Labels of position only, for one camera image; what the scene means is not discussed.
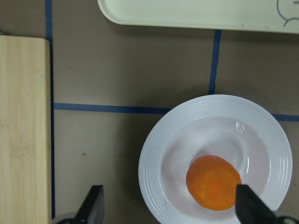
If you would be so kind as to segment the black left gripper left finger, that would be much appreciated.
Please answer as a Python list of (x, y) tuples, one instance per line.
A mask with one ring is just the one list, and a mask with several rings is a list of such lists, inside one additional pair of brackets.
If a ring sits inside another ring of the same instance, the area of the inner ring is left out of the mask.
[(101, 224), (104, 219), (104, 190), (93, 185), (73, 220), (74, 224)]

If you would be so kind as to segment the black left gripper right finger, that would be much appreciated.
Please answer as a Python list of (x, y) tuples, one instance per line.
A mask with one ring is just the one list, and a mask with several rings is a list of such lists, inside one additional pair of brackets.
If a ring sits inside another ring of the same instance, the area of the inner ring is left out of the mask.
[(273, 224), (276, 215), (246, 184), (236, 187), (235, 214), (241, 224)]

